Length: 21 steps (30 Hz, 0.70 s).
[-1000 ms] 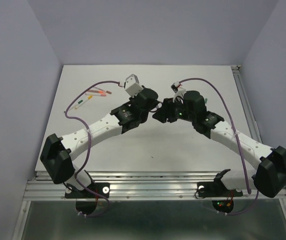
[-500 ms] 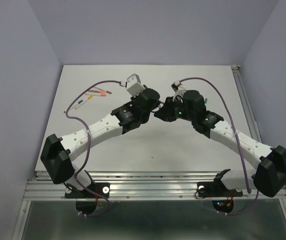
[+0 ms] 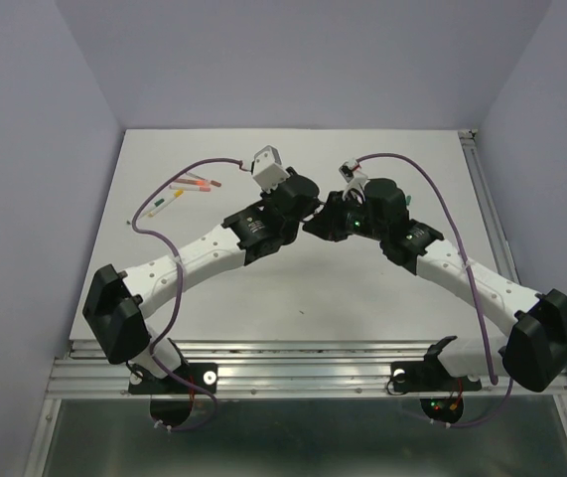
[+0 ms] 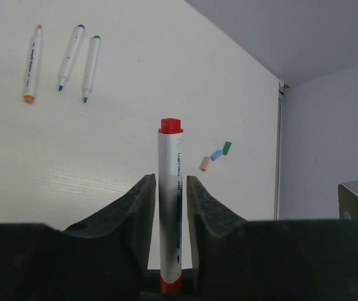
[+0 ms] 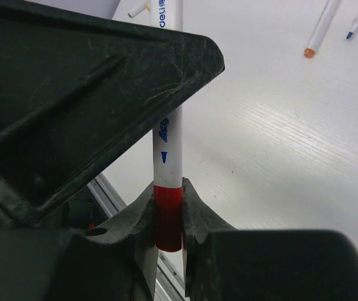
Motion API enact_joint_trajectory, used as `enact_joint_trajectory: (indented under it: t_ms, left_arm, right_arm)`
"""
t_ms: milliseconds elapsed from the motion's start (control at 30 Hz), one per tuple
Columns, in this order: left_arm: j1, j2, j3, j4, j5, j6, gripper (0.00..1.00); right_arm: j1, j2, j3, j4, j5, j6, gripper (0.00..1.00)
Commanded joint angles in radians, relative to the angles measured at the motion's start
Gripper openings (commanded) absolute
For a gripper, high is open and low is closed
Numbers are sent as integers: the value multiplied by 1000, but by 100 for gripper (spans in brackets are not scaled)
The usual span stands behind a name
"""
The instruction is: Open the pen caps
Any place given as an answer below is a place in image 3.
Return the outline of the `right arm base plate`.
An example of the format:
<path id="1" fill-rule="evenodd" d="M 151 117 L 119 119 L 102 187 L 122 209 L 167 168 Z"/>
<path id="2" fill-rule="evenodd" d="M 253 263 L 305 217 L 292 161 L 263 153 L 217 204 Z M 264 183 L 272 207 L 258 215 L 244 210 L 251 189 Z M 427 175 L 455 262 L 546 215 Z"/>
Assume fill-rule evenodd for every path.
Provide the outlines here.
<path id="1" fill-rule="evenodd" d="M 425 361 L 395 362 L 388 388 L 394 394 L 458 392 L 466 379 L 452 377 L 439 363 Z"/>

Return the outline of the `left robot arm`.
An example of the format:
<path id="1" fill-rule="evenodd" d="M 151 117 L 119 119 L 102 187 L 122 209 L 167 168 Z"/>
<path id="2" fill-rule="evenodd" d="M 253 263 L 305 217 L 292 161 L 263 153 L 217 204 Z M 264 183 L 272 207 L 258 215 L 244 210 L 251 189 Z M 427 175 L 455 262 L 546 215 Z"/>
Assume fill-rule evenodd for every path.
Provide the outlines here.
<path id="1" fill-rule="evenodd" d="M 136 364 L 166 392 L 185 383 L 187 369 L 179 351 L 146 321 L 164 304 L 180 304 L 183 293 L 196 285 L 248 266 L 296 239 L 301 222 L 320 205 L 319 188 L 293 170 L 287 174 L 258 202 L 177 253 L 121 271 L 107 264 L 95 272 L 82 315 L 110 364 Z"/>

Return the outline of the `long white green-tip pen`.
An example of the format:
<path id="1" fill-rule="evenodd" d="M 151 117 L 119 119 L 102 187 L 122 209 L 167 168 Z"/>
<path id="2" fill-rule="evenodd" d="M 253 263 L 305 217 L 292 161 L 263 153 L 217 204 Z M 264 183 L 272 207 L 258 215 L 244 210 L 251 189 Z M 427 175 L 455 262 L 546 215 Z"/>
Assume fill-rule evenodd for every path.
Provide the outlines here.
<path id="1" fill-rule="evenodd" d="M 140 213 L 140 216 L 143 217 L 145 215 L 148 215 L 149 213 L 153 212 L 155 209 L 159 208 L 161 205 L 163 205 L 166 202 L 166 200 L 164 198 L 160 198 L 155 200 L 154 202 L 151 202 L 149 205 L 147 205 L 142 212 Z"/>

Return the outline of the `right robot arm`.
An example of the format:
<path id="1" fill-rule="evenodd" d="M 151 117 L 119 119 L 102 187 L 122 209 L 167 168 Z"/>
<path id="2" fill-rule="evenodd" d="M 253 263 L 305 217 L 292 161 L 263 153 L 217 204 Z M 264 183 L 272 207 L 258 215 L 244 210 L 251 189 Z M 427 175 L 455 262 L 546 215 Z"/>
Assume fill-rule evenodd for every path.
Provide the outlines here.
<path id="1" fill-rule="evenodd" d="M 434 388 L 455 378 L 503 373 L 540 393 L 567 367 L 567 295 L 542 294 L 471 259 L 430 226 L 409 216 L 394 181 L 372 179 L 361 195 L 332 192 L 303 229 L 326 241 L 373 239 L 393 264 L 434 283 L 481 311 L 501 338 L 448 336 L 427 351 L 419 374 Z"/>

